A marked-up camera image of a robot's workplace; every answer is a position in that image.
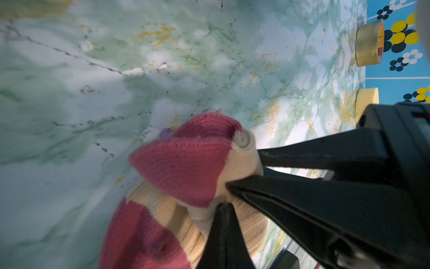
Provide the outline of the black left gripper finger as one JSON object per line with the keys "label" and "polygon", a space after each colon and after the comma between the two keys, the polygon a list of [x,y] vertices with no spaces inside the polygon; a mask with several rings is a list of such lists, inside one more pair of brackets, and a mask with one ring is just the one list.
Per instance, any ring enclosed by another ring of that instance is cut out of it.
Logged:
{"label": "black left gripper finger", "polygon": [[197,269],[253,269],[233,204],[221,203]]}

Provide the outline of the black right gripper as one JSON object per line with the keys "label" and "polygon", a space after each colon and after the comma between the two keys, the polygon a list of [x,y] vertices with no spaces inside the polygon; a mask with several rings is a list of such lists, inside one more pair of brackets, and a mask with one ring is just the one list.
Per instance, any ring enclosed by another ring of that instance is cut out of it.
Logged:
{"label": "black right gripper", "polygon": [[[258,154],[267,167],[326,170],[372,169],[390,158],[391,184],[408,191],[421,214],[429,215],[430,105],[371,104],[357,127]],[[400,189],[290,174],[249,176],[226,186],[327,269],[430,266],[429,235],[410,195]]]}

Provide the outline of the tan maroon striped sock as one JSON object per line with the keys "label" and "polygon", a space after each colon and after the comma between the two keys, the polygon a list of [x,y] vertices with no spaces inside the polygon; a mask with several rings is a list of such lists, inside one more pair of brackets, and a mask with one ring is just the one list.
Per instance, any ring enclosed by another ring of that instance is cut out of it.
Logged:
{"label": "tan maroon striped sock", "polygon": [[260,176],[254,135],[223,114],[203,113],[133,151],[142,180],[120,202],[99,258],[101,269],[194,269],[218,204],[234,205],[247,250],[263,247],[268,219],[226,183]]}

